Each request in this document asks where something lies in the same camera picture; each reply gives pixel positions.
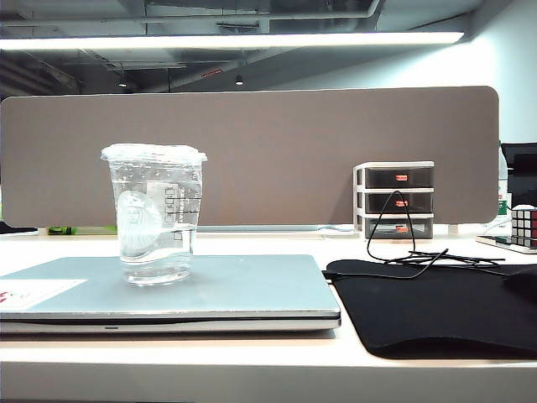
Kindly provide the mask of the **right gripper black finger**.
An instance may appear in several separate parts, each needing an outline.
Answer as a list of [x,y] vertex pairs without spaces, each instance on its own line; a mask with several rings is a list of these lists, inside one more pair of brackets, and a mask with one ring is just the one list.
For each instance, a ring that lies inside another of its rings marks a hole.
[[536,267],[530,266],[528,269],[505,277],[503,286],[516,294],[535,294]]

